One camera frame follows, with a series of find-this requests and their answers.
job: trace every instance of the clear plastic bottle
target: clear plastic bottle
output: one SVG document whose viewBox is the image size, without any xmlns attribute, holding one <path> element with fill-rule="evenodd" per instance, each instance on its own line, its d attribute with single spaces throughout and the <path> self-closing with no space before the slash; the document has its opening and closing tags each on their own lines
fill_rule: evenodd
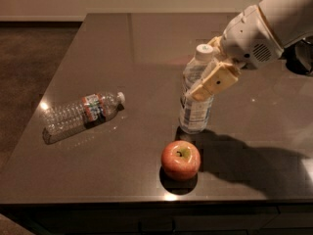
<svg viewBox="0 0 313 235">
<path fill-rule="evenodd" d="M 200 133 L 206 128 L 213 96 L 204 102 L 198 102 L 187 98 L 186 92 L 196 81 L 201 79 L 202 73 L 211 62 L 212 58 L 212 46 L 208 44 L 198 45 L 195 57 L 187 64 L 183 72 L 183 93 L 180 99 L 181 109 L 179 114 L 179 124 L 182 130 L 189 134 Z"/>
<path fill-rule="evenodd" d="M 125 102 L 122 92 L 100 92 L 69 102 L 43 112 L 45 136 L 66 138 L 84 129 L 111 120 L 118 112 L 118 106 Z"/>
</svg>

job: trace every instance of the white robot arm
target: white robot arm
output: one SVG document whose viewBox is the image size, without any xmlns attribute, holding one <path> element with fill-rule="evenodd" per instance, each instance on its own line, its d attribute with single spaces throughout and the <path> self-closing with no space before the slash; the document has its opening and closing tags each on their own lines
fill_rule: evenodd
<svg viewBox="0 0 313 235">
<path fill-rule="evenodd" d="M 260 68 L 279 59 L 284 48 L 313 35 L 313 0 L 262 0 L 233 18 L 215 49 L 210 72 L 191 88 L 189 96 L 206 100 L 238 80 L 245 64 Z"/>
</svg>

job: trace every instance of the bottle label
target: bottle label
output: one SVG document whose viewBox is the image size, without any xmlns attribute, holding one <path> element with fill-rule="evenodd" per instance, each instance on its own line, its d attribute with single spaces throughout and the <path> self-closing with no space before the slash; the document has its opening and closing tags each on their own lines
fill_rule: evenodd
<svg viewBox="0 0 313 235">
<path fill-rule="evenodd" d="M 100 95 L 93 94 L 82 98 L 88 121 L 95 121 L 105 116 L 104 104 Z"/>
</svg>

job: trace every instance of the table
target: table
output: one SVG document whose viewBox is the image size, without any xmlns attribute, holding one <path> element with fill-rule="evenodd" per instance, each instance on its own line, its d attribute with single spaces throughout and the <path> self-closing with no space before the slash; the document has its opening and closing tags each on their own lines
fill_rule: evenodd
<svg viewBox="0 0 313 235">
<path fill-rule="evenodd" d="M 184 67 L 234 16 L 87 15 L 42 102 L 122 91 L 124 110 L 47 145 L 39 105 L 0 176 L 1 213 L 36 234 L 312 228 L 311 77 L 284 61 L 242 70 L 215 96 L 206 131 L 178 128 Z M 161 170 L 175 139 L 201 151 L 201 171 L 187 183 Z"/>
</svg>

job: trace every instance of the table top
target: table top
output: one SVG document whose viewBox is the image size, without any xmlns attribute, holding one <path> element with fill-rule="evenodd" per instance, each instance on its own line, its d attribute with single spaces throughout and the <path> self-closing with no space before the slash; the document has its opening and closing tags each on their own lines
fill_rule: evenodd
<svg viewBox="0 0 313 235">
<path fill-rule="evenodd" d="M 89 14 L 42 102 L 122 91 L 124 110 L 47 145 L 39 106 L 1 173 L 0 205 L 312 200 L 313 80 L 284 61 L 242 70 L 215 96 L 203 133 L 178 128 L 182 71 L 233 16 Z M 161 170 L 175 139 L 201 150 L 201 171 L 185 183 Z"/>
</svg>

